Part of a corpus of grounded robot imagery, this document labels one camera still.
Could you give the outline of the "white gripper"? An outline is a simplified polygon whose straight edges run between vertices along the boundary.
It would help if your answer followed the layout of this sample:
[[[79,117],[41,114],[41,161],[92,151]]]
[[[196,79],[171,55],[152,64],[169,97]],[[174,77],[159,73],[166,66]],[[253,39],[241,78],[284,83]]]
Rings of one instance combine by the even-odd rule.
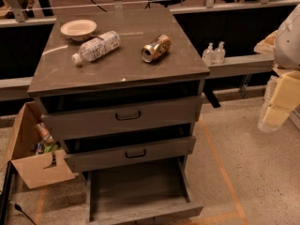
[[[258,129],[262,132],[276,131],[299,105],[300,71],[271,76],[265,87]]]

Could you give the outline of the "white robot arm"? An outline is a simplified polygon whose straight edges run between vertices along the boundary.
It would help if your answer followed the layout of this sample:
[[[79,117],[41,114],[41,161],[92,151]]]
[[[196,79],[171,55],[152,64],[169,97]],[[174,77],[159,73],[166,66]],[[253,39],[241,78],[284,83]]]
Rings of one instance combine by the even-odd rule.
[[[273,53],[277,67],[285,69],[268,81],[258,122],[260,131],[273,132],[300,105],[300,5],[278,30],[255,46],[254,52]]]

